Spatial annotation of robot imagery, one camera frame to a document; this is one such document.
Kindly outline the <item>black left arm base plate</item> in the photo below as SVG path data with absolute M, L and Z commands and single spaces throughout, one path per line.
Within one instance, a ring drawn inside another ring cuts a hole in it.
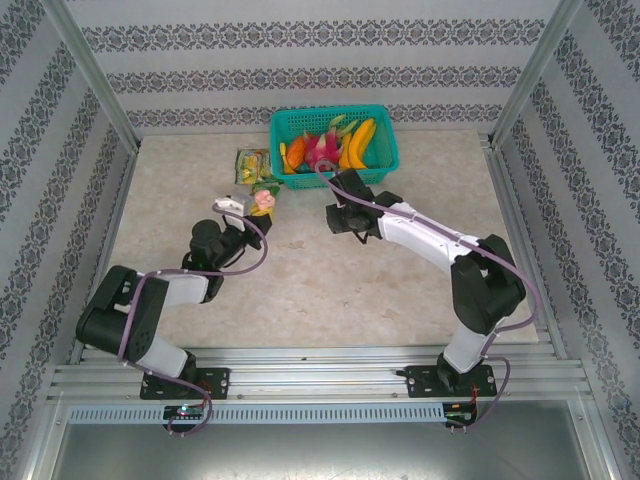
M 205 390 L 212 400 L 226 400 L 230 384 L 228 368 L 196 368 L 194 374 L 185 377 Z M 142 400 L 202 400 L 203 395 L 192 387 L 178 385 L 156 376 L 144 374 L 139 392 Z

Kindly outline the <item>pink earbud charging case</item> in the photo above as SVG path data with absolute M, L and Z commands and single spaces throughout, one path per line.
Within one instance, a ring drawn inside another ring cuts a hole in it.
M 261 189 L 253 194 L 252 216 L 272 215 L 276 205 L 276 197 L 269 189 Z

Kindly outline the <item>pink dragon fruit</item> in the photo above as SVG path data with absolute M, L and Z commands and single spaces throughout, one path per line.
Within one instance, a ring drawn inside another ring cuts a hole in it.
M 339 115 L 329 122 L 328 130 L 320 136 L 312 136 L 304 133 L 305 144 L 304 162 L 311 170 L 316 168 L 319 161 L 328 161 L 337 165 L 340 169 L 350 167 L 348 150 L 353 130 L 358 124 L 357 120 L 341 125 L 345 115 Z

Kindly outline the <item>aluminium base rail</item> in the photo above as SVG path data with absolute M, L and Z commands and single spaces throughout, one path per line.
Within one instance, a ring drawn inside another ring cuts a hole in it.
M 230 371 L 231 403 L 382 402 L 407 398 L 398 371 L 435 362 L 438 346 L 344 348 L 196 348 L 204 367 Z M 553 345 L 498 344 L 491 350 L 503 398 L 572 400 L 590 398 L 592 383 L 579 360 L 561 359 Z M 142 375 L 106 353 L 85 350 L 77 364 L 55 368 L 47 400 L 69 404 L 135 402 Z

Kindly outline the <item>aluminium side rail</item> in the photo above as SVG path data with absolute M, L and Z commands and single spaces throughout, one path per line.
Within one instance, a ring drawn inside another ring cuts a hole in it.
M 487 134 L 479 134 L 478 137 L 511 241 L 514 259 L 517 266 L 533 282 L 539 292 L 540 301 L 538 303 L 534 301 L 532 294 L 528 295 L 530 309 L 533 310 L 535 306 L 538 306 L 534 322 L 536 331 L 539 334 L 545 332 L 553 346 L 556 357 L 561 360 L 567 360 L 569 355 L 562 340 L 555 311 L 552 302 L 549 300 L 534 245 L 530 240 L 525 218 L 521 212 L 520 203 L 509 176 L 508 168 L 504 163 L 501 152 L 491 143 L 491 138 Z
M 113 161 L 102 189 L 92 191 L 91 200 L 98 200 L 95 208 L 91 211 L 89 207 L 83 209 L 83 213 L 89 216 L 82 217 L 82 220 L 87 219 L 89 223 L 84 223 L 84 229 L 79 231 L 83 243 L 76 243 L 79 264 L 72 296 L 67 302 L 69 319 L 65 322 L 64 331 L 67 351 L 61 363 L 79 362 L 83 346 L 76 339 L 76 325 L 108 268 L 137 157 L 136 153 L 129 153 L 122 160 Z

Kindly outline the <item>teal plastic mesh basket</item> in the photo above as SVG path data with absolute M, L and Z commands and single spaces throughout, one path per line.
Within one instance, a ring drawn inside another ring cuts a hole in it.
M 271 116 L 270 147 L 273 175 L 291 190 L 324 188 L 320 177 L 303 167 L 301 173 L 287 174 L 284 170 L 280 144 L 289 145 L 304 132 L 319 136 L 329 129 L 337 116 L 345 115 L 340 126 L 356 120 L 356 126 L 373 119 L 376 131 L 364 151 L 366 169 L 359 172 L 365 184 L 378 184 L 399 166 L 398 148 L 388 111 L 382 105 L 338 105 L 277 110 Z

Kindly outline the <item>left controller board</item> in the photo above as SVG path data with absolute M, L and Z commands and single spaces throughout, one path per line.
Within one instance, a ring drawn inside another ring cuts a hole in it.
M 204 409 L 200 405 L 166 406 L 163 411 L 163 419 L 196 421 L 201 420 Z

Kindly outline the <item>right controller board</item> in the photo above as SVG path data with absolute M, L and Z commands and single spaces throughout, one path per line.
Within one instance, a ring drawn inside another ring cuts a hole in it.
M 469 426 L 477 419 L 476 403 L 445 403 L 443 408 L 445 418 L 450 424 Z

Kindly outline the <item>orange mango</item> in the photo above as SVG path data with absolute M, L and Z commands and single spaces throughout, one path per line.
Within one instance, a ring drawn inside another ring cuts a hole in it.
M 299 136 L 291 142 L 286 149 L 285 162 L 288 173 L 295 173 L 304 163 L 306 155 L 306 141 L 304 136 Z

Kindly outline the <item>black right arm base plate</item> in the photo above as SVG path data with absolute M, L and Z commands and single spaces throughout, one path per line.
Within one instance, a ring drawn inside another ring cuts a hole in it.
M 451 385 L 438 375 L 435 365 L 407 366 L 396 371 L 405 378 L 410 398 L 495 397 L 497 386 L 494 372 L 489 365 L 476 365 L 470 372 L 454 374 Z

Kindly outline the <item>aluminium frame post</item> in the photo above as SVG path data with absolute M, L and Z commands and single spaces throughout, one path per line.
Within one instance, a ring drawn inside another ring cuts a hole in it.
M 66 1 L 40 0 L 40 2 L 120 139 L 129 152 L 137 154 L 141 141 Z
M 539 42 L 507 99 L 492 132 L 487 136 L 491 149 L 502 145 L 527 99 L 543 74 L 553 52 L 580 9 L 583 0 L 559 0 Z

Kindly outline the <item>yellow green snack packet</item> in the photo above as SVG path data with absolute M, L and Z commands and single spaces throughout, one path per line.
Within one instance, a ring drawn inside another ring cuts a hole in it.
M 234 164 L 236 185 L 255 185 L 272 175 L 269 149 L 238 149 Z

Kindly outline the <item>controller board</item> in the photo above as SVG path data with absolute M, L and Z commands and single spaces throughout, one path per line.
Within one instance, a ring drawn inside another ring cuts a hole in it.
M 445 418 L 450 424 L 469 426 L 477 419 L 476 403 L 445 403 L 443 408 Z
M 166 406 L 163 411 L 163 419 L 196 421 L 201 420 L 204 409 L 200 405 Z

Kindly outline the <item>yellow banana bunch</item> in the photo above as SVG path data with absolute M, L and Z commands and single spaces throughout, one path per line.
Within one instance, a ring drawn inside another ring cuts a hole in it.
M 375 132 L 375 120 L 373 118 L 369 118 L 362 122 L 354 133 L 348 132 L 346 134 L 343 138 L 343 151 L 339 159 L 339 167 L 341 169 L 367 169 L 367 166 L 364 163 L 364 153 Z

